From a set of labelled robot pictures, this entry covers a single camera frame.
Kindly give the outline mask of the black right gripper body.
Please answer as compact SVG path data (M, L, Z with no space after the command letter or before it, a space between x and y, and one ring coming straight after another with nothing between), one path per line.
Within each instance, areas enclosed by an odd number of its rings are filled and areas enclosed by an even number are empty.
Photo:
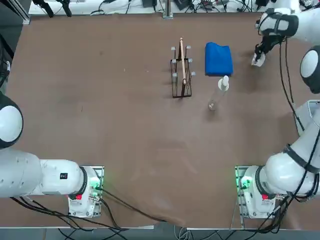
M273 49L274 46L281 44L284 40L285 40L284 36L265 35L262 37L261 46L263 49Z

